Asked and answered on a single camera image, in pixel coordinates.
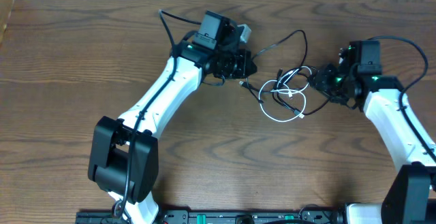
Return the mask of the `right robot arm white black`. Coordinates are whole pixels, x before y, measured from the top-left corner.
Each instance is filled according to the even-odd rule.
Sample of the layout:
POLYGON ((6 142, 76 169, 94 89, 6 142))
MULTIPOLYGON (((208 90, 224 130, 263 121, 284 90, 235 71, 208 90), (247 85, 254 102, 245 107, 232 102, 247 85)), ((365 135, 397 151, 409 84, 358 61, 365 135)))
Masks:
POLYGON ((412 110, 407 86, 386 76, 381 36, 350 42, 309 84, 332 103, 359 109, 374 124, 397 171, 380 204, 351 203, 335 210, 331 223, 434 223, 435 143, 412 110))

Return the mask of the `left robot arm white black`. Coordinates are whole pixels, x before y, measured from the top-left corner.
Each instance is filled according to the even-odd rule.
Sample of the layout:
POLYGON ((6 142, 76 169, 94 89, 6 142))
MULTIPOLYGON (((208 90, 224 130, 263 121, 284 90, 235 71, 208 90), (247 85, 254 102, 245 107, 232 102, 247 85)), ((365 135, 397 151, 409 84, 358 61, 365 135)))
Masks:
POLYGON ((257 71, 246 24, 207 11, 180 42, 170 40, 170 57, 160 77, 118 118, 102 117, 93 132, 88 177, 114 198, 113 219, 153 223, 159 206, 152 189, 159 172, 158 139, 183 101, 211 74, 225 82, 257 71))

